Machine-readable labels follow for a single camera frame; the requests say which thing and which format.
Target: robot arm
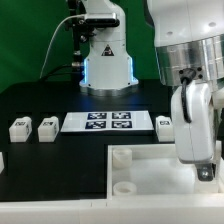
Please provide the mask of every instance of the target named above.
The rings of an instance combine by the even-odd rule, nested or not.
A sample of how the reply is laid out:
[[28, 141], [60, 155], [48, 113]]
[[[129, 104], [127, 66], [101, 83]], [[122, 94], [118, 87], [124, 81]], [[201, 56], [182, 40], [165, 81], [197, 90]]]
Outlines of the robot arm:
[[81, 91], [98, 96], [122, 95], [138, 84], [133, 77], [132, 58], [126, 52], [124, 11], [109, 0], [82, 3], [86, 14], [79, 23], [89, 27], [92, 35], [88, 37], [90, 52], [84, 60]]
[[[171, 113], [178, 157], [196, 167], [211, 164], [217, 128], [213, 99], [223, 87], [224, 78], [224, 2], [147, 0], [147, 3], [155, 24], [161, 82], [176, 87]], [[181, 85], [186, 69], [194, 70], [195, 77], [186, 87], [187, 103], [183, 105]], [[190, 122], [184, 118], [184, 109]]]

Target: white block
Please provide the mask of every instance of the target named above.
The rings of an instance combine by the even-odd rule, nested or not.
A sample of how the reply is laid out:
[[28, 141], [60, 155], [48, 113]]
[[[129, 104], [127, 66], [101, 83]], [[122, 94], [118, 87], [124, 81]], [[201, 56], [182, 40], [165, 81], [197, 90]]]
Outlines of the white block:
[[2, 152], [0, 152], [0, 173], [2, 172], [3, 169], [4, 169], [3, 156]]
[[32, 132], [31, 118], [17, 118], [9, 128], [11, 142], [26, 142]]
[[58, 134], [58, 131], [58, 118], [45, 118], [38, 128], [39, 142], [53, 142]]
[[156, 118], [156, 133], [160, 142], [174, 141], [173, 124], [169, 117]]

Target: green wall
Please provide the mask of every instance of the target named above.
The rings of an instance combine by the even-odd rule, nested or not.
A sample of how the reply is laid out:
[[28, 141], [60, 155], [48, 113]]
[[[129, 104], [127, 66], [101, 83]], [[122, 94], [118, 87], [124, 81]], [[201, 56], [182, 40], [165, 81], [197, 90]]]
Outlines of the green wall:
[[[158, 78], [154, 30], [144, 19], [141, 0], [113, 0], [127, 15], [127, 51], [135, 76]], [[39, 78], [56, 26], [69, 15], [65, 0], [0, 0], [0, 92], [13, 83]], [[70, 32], [58, 34], [45, 71], [72, 60]]]

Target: black tabletop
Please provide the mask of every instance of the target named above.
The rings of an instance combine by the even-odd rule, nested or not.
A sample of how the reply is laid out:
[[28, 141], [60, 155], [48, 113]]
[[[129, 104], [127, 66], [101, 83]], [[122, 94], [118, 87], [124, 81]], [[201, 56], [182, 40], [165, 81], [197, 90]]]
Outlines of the black tabletop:
[[[156, 143], [155, 132], [59, 133], [54, 143], [39, 143], [43, 118], [57, 116], [60, 128], [67, 112], [148, 110], [154, 123], [170, 114], [169, 89], [159, 80], [140, 82], [136, 92], [119, 97], [80, 93], [71, 82], [20, 83], [0, 94], [0, 147], [5, 169], [0, 175], [0, 201], [105, 198], [107, 146]], [[16, 118], [32, 119], [26, 143], [10, 143]]]

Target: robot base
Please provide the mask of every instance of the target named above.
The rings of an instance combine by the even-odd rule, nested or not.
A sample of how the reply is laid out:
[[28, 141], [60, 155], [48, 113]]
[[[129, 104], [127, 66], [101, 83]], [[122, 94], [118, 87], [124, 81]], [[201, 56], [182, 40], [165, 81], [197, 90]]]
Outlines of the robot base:
[[91, 87], [80, 86], [82, 93], [87, 93], [94, 96], [122, 96], [127, 93], [136, 92], [138, 85], [130, 85], [122, 89], [93, 89]]

